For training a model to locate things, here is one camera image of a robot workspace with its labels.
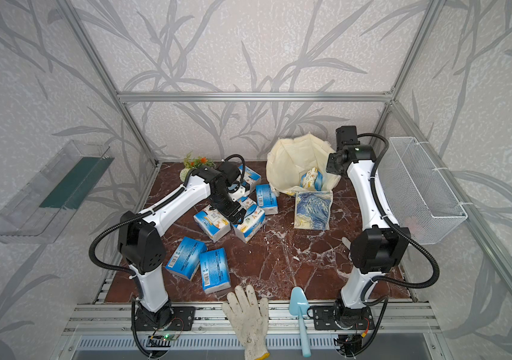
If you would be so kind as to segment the orange blue tissue pack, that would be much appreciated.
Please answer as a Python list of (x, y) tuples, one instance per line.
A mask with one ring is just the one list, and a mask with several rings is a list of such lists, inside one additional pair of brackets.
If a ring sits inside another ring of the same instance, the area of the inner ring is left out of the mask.
[(248, 243), (254, 235), (262, 228), (265, 221), (264, 210), (258, 205), (251, 205), (246, 209), (246, 216), (243, 222), (234, 225), (234, 234), (244, 243)]
[(248, 196), (240, 198), (238, 202), (241, 207), (246, 210), (247, 213), (252, 213), (257, 209), (257, 203)]
[(251, 168), (239, 165), (241, 185), (244, 187), (246, 193), (250, 194), (261, 183), (262, 177)]
[(204, 207), (194, 215), (197, 225), (213, 242), (218, 242), (231, 230), (231, 224), (218, 210), (211, 205)]

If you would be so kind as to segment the canvas bag with blue painting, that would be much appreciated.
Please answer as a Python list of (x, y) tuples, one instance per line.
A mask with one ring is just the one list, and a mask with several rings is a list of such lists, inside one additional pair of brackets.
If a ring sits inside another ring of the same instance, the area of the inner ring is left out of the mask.
[(267, 155), (266, 177), (272, 192), (294, 198), (293, 226), (298, 230), (329, 229), (333, 190), (341, 180), (327, 172), (335, 150), (312, 134), (279, 139)]

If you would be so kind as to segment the blue tissue pack front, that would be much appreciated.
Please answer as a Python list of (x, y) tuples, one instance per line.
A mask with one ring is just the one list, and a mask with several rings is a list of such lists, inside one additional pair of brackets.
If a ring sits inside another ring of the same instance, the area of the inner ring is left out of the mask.
[(231, 287), (225, 249), (218, 248), (200, 255), (202, 288), (206, 294), (217, 293)]

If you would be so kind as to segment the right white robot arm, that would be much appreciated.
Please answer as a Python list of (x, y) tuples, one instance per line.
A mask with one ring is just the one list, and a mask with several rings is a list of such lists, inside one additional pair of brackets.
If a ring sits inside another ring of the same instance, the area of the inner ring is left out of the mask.
[(362, 232), (350, 245), (353, 271), (340, 292), (342, 306), (356, 310), (365, 307), (376, 277), (399, 264), (407, 240), (386, 223), (398, 221), (380, 182), (374, 149), (361, 144), (355, 126), (341, 126), (335, 135), (337, 150), (329, 155), (326, 171), (351, 181), (362, 216)]

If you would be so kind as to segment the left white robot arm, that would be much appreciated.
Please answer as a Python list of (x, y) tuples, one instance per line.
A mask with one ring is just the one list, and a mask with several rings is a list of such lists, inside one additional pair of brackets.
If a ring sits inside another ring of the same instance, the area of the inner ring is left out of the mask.
[(190, 170), (183, 184), (168, 196), (138, 214), (127, 212), (121, 218), (118, 250), (128, 263), (130, 276), (139, 286), (139, 300), (146, 311), (157, 314), (168, 307), (162, 263), (166, 231), (197, 203), (205, 200), (229, 223), (240, 224), (246, 210), (238, 199), (246, 194), (243, 186), (247, 166), (236, 165), (233, 156), (216, 168), (201, 166)]

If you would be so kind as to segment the orange blue tissue pack back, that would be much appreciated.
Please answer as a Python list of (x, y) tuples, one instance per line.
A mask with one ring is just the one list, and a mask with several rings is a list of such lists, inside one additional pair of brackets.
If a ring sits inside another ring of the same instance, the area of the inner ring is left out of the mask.
[(244, 187), (246, 193), (250, 194), (261, 183), (262, 177), (251, 168), (239, 165), (241, 185)]

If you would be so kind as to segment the artificial green flower plant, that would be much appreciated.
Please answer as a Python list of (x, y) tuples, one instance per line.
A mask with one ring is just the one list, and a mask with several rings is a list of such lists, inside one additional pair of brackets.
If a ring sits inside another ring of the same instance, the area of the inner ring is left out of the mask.
[(184, 158), (184, 166), (186, 169), (197, 169), (201, 167), (214, 167), (215, 163), (204, 156), (194, 156), (192, 152), (189, 152)]

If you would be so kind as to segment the blue white upright tissue pack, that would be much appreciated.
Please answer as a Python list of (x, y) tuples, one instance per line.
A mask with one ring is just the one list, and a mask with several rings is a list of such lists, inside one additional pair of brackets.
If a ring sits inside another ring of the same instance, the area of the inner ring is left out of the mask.
[(278, 201), (270, 184), (259, 184), (255, 187), (257, 205), (266, 215), (278, 214)]

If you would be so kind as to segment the blue dotted white glove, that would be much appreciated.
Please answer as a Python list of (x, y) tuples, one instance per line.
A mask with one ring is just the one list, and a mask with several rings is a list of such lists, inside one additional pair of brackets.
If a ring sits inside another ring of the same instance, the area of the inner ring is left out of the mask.
[(350, 250), (351, 247), (351, 241), (347, 237), (342, 237), (341, 242), (346, 247), (347, 250)]

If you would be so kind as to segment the white cotton glove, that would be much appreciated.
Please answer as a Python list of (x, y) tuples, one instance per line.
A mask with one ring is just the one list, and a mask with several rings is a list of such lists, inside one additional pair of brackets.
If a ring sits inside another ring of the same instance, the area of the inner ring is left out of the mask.
[(238, 341), (244, 348), (246, 360), (269, 357), (266, 335), (269, 328), (269, 299), (257, 299), (252, 285), (236, 286), (227, 294), (222, 310), (228, 318)]

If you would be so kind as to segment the teal plastic trowel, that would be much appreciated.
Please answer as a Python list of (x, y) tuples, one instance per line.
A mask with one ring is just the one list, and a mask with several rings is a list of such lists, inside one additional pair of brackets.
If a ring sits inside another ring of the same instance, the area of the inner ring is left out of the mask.
[(297, 318), (299, 323), (300, 346), (304, 358), (311, 356), (310, 342), (304, 322), (304, 316), (307, 315), (308, 309), (309, 303), (304, 290), (299, 286), (295, 286), (290, 294), (289, 312), (291, 316)]

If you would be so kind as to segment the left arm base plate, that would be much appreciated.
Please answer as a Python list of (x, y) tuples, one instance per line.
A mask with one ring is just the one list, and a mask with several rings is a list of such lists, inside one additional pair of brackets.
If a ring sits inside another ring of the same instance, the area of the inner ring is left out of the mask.
[(143, 331), (191, 331), (195, 319), (195, 307), (163, 307), (153, 313), (137, 306), (132, 316), (131, 330)]

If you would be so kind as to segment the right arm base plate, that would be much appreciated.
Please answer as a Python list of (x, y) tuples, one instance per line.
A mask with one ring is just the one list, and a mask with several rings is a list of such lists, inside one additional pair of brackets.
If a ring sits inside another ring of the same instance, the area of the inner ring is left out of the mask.
[(364, 332), (375, 328), (374, 317), (370, 307), (357, 309), (339, 308), (333, 305), (313, 305), (308, 309), (307, 315), (314, 322), (314, 329), (328, 330), (353, 330)]

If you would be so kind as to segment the clear plastic wall shelf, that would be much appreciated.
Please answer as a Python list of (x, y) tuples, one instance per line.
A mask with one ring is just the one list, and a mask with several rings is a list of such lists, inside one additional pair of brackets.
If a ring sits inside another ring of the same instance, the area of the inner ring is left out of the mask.
[(70, 140), (2, 208), (0, 242), (55, 242), (114, 159), (109, 145)]

